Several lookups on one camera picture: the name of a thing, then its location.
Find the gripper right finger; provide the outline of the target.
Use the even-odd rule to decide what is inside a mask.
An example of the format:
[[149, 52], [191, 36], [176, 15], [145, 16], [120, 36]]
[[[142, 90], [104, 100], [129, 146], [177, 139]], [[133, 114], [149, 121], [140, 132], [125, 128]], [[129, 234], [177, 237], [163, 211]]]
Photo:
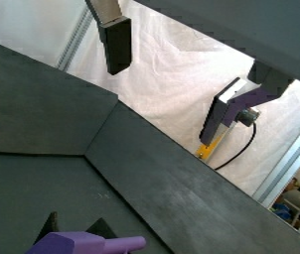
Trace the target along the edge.
[[215, 96], [200, 134], [201, 142], [209, 146], [220, 126], [229, 127], [244, 109], [278, 99], [294, 80], [286, 72], [255, 61], [247, 78], [238, 77]]

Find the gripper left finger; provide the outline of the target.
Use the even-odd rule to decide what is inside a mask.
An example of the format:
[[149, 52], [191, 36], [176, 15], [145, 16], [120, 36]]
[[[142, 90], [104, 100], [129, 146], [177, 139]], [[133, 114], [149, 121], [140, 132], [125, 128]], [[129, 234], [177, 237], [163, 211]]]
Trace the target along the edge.
[[105, 48], [108, 72], [118, 74], [132, 64], [132, 19], [122, 15], [118, 0], [85, 0]]

